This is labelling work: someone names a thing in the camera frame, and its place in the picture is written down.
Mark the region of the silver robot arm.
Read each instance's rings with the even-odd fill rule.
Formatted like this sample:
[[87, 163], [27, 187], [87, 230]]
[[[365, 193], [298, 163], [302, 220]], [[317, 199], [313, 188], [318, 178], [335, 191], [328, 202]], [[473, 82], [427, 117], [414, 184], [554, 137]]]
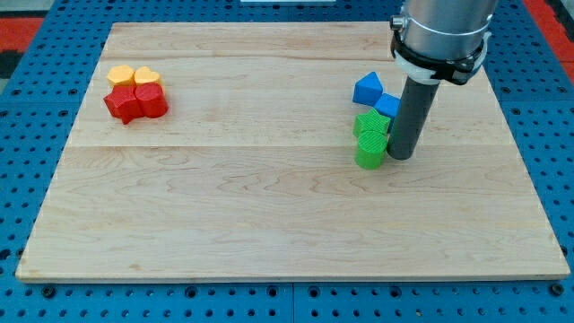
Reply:
[[405, 0], [390, 26], [417, 55], [458, 60], [483, 43], [496, 5], [497, 0]]

